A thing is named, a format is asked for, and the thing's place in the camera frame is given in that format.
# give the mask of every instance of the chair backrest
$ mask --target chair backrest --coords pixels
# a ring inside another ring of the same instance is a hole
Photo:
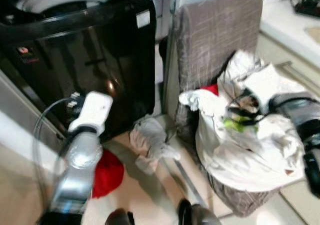
[[[227,58],[238,49],[256,50],[263,0],[205,0],[183,6],[175,16],[179,92],[217,81]],[[194,142],[198,113],[179,104],[177,134]]]

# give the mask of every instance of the countertop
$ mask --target countertop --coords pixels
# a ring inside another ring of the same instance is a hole
[[[320,45],[305,31],[320,27],[320,18],[294,13],[289,1],[265,4],[260,30],[320,69]]]

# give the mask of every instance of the washing machine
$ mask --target washing machine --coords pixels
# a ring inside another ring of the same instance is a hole
[[[151,0],[1,0],[0,69],[43,111],[78,92],[113,97],[103,140],[155,105],[156,12]],[[74,119],[48,117],[62,132]]]

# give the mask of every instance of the white label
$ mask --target white label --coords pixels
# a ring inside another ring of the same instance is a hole
[[[150,11],[146,10],[136,15],[136,25],[139,28],[150,24]]]

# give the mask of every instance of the green object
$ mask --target green object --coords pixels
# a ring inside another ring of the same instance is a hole
[[[254,127],[254,131],[257,132],[258,131],[257,125],[244,126],[244,125],[239,124],[243,121],[248,121],[248,120],[250,120],[250,118],[245,117],[245,116],[238,116],[234,120],[232,120],[231,118],[225,118],[223,120],[223,124],[226,129],[233,129],[233,130],[238,131],[239,133],[243,133],[247,128],[252,128],[252,127]]]

